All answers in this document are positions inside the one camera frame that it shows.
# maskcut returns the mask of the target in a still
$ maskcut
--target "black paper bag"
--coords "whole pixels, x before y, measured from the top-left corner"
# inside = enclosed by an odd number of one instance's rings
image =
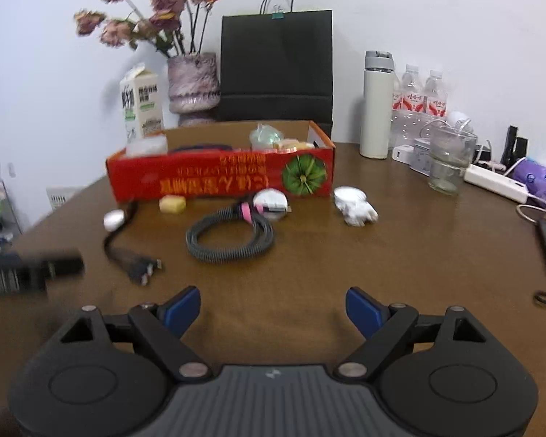
[[[332,131],[332,12],[222,18],[222,121],[313,120]]]

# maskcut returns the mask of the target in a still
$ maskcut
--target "white power strip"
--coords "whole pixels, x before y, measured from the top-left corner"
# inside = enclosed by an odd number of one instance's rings
[[[529,196],[527,187],[521,182],[473,164],[469,165],[465,172],[465,182],[490,190],[520,204],[525,204]]]

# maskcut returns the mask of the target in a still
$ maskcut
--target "yellow candy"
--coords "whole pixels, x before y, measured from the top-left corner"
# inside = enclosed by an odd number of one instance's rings
[[[181,196],[165,196],[160,199],[160,212],[179,214],[186,209],[186,199]]]

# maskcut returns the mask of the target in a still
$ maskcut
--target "black coiled cable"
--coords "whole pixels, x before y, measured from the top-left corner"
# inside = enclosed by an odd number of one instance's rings
[[[196,222],[186,232],[186,246],[193,257],[205,263],[224,263],[237,259],[250,258],[260,255],[271,248],[275,235],[271,223],[251,207],[251,220],[253,225],[253,238],[249,243],[238,248],[211,249],[198,243],[198,238],[214,225],[233,220],[245,221],[240,211],[240,204],[223,208],[213,215],[204,217]]]

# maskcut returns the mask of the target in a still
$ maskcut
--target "plastic bag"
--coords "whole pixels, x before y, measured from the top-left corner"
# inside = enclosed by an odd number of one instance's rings
[[[249,135],[253,150],[271,150],[276,142],[284,139],[283,133],[270,125],[259,124]]]
[[[540,197],[546,203],[546,167],[524,159],[515,167],[511,178],[524,184],[530,194]]]

